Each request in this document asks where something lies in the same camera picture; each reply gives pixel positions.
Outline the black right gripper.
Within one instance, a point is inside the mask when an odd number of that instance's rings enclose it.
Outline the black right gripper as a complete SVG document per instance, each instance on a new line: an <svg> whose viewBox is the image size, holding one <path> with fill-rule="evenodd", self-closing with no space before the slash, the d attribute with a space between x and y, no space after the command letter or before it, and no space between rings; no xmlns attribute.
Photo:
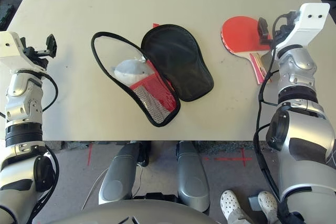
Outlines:
<svg viewBox="0 0 336 224"><path fill-rule="evenodd" d="M290 11L286 14L279 15L272 25L272 43L269 37L267 21L260 17L258 20L258 35L261 45L271 45L275 48L279 43L283 42L295 27L295 20L298 17L297 11ZM276 30L277 22L285 18L287 23L280 26L279 30Z"/></svg>

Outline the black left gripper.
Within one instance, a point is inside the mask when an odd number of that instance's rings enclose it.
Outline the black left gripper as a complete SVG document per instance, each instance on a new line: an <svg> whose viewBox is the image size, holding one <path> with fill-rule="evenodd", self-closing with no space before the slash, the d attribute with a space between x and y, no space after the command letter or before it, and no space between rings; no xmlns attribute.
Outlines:
<svg viewBox="0 0 336 224"><path fill-rule="evenodd" d="M36 51L33 47L24 48L23 53L30 61L35 65L42 67L44 70L47 69L48 60L47 56L54 58L57 53L57 43L53 34L50 34L46 40L47 49Z"/></svg>

